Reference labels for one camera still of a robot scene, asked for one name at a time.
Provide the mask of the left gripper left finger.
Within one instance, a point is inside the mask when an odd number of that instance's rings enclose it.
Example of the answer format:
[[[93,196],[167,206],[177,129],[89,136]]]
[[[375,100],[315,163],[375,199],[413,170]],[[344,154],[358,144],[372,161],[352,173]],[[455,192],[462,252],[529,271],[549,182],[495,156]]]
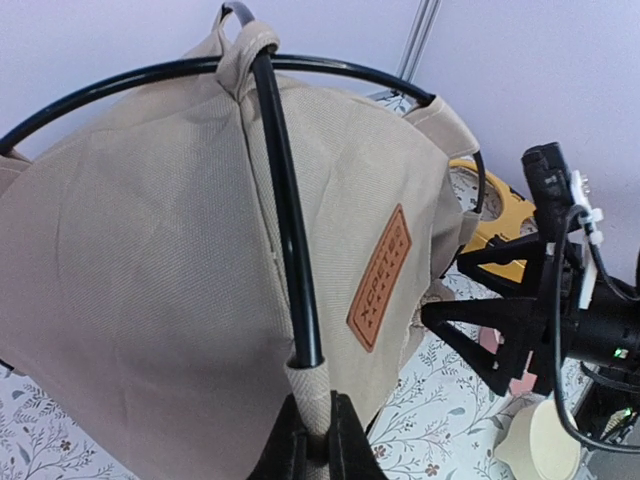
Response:
[[[286,397],[252,471],[252,480],[304,480],[307,475],[307,429],[293,394]]]

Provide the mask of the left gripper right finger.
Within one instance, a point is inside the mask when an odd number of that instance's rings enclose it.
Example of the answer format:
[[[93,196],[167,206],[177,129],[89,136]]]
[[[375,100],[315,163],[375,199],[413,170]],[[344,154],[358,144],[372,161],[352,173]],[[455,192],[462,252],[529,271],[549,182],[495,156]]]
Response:
[[[375,480],[383,471],[346,394],[331,393],[331,425],[328,433],[328,465],[331,480]]]

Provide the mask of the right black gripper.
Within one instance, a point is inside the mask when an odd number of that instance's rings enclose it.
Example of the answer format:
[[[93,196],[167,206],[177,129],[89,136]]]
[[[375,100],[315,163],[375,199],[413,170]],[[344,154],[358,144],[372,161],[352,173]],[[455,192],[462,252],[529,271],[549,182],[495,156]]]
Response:
[[[457,269],[499,295],[536,295],[545,265],[545,244],[538,234],[505,240],[494,235],[486,245],[457,258]],[[532,391],[550,394],[559,378],[552,342],[560,336],[560,360],[581,361],[583,374],[609,389],[639,393],[639,304],[619,298],[596,279],[588,309],[578,307],[581,274],[563,274],[558,307],[532,298],[482,299],[428,303],[422,324],[452,348],[493,393],[504,396],[528,372]],[[538,321],[544,331],[538,340]]]

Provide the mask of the black tent pole long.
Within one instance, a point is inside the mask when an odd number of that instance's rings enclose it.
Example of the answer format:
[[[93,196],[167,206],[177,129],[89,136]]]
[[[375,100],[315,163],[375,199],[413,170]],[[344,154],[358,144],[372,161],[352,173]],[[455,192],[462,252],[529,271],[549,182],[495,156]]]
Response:
[[[279,242],[276,270],[286,281],[298,369],[320,366],[324,357],[303,211],[285,115],[270,55],[277,34],[240,2],[225,3],[222,15],[237,15],[241,31],[224,53],[219,79],[240,107],[258,211],[271,242]]]

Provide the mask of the beige fabric pet tent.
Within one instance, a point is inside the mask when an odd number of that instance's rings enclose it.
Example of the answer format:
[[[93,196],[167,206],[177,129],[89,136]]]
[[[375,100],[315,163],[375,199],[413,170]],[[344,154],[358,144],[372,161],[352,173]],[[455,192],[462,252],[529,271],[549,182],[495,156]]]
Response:
[[[142,479],[378,479],[366,439],[471,240],[440,97],[275,73],[238,2],[1,142],[1,362]]]

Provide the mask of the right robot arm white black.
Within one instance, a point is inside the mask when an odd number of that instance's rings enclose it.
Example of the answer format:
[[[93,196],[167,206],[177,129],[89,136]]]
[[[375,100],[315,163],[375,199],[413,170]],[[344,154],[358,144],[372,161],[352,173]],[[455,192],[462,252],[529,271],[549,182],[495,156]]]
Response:
[[[534,393],[558,396],[561,365],[579,362],[591,382],[575,426],[586,447],[636,453],[622,440],[639,421],[639,300],[597,273],[581,306],[588,252],[574,243],[557,252],[532,234],[462,254],[458,270],[496,297],[427,304],[421,321],[499,396],[527,373]]]

